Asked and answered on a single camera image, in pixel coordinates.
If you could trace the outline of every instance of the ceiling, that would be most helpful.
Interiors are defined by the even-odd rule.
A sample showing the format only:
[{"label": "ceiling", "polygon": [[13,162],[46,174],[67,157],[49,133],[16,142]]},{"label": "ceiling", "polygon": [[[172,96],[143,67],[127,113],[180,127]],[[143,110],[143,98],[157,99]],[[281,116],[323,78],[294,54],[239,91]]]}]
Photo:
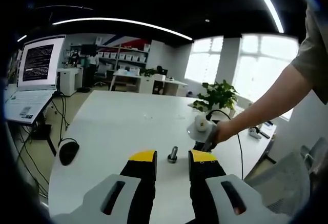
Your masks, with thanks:
[{"label": "ceiling", "polygon": [[[285,34],[303,39],[305,2],[272,2]],[[277,33],[263,0],[15,0],[9,9],[12,11],[10,25],[15,39],[27,34],[26,41],[62,33],[110,33],[155,39],[171,46],[190,42],[158,29],[122,22],[89,21],[52,25],[82,17],[130,19],[167,28],[193,39],[215,35],[233,37],[243,33]]]}]

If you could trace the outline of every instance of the hand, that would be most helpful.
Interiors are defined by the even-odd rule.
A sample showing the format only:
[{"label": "hand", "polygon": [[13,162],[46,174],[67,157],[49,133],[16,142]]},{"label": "hand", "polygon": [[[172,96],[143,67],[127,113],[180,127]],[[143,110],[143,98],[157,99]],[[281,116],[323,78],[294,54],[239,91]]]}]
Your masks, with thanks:
[{"label": "hand", "polygon": [[218,144],[220,142],[228,140],[231,136],[235,135],[234,129],[230,121],[219,121],[217,123],[218,134],[215,142]]}]

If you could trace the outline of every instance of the monitor screen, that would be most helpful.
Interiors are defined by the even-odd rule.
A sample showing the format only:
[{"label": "monitor screen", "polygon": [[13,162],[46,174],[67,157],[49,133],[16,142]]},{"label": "monitor screen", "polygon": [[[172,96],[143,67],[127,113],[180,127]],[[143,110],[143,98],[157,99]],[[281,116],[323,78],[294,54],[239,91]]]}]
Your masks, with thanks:
[{"label": "monitor screen", "polygon": [[24,45],[18,86],[55,85],[60,51],[65,37]]},{"label": "monitor screen", "polygon": [[81,55],[94,56],[97,53],[97,45],[82,45]]}]

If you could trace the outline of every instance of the forearm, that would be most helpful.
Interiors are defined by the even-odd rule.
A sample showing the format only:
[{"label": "forearm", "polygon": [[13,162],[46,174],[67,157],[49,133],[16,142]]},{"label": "forearm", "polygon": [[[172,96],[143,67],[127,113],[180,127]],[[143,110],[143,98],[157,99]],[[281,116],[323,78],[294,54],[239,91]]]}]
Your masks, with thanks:
[{"label": "forearm", "polygon": [[282,115],[295,107],[312,87],[312,83],[288,65],[257,102],[231,120],[234,133]]}]

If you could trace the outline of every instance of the led light strip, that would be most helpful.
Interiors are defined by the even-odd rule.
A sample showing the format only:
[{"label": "led light strip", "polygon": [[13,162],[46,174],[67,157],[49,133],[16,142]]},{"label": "led light strip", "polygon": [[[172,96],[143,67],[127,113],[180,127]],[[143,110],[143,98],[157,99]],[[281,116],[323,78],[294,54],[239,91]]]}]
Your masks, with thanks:
[{"label": "led light strip", "polygon": [[17,40],[17,42],[20,42],[22,39],[24,39],[24,38],[26,38],[26,37],[27,37],[27,35],[24,35],[23,37],[19,38],[19,39]]},{"label": "led light strip", "polygon": [[281,21],[280,21],[279,16],[278,16],[278,13],[277,13],[275,7],[273,6],[271,0],[264,0],[264,2],[265,2],[266,6],[268,7],[268,9],[271,13],[271,16],[272,16],[273,20],[276,23],[276,27],[277,27],[279,33],[284,33]]},{"label": "led light strip", "polygon": [[58,25],[58,24],[63,24],[63,23],[71,23],[71,22],[80,22],[80,21],[115,21],[115,22],[139,24],[139,25],[143,25],[143,26],[146,26],[146,27],[156,28],[156,29],[159,29],[159,30],[162,30],[162,31],[165,31],[165,32],[173,33],[175,35],[186,38],[188,40],[193,40],[192,38],[190,38],[186,35],[183,35],[181,33],[172,31],[170,29],[162,28],[162,27],[155,26],[155,25],[148,24],[148,23],[142,23],[142,22],[126,20],[126,19],[117,19],[117,18],[106,18],[106,17],[78,18],[78,19],[71,19],[71,20],[66,20],[66,21],[62,21],[62,22],[53,23],[52,25]]}]

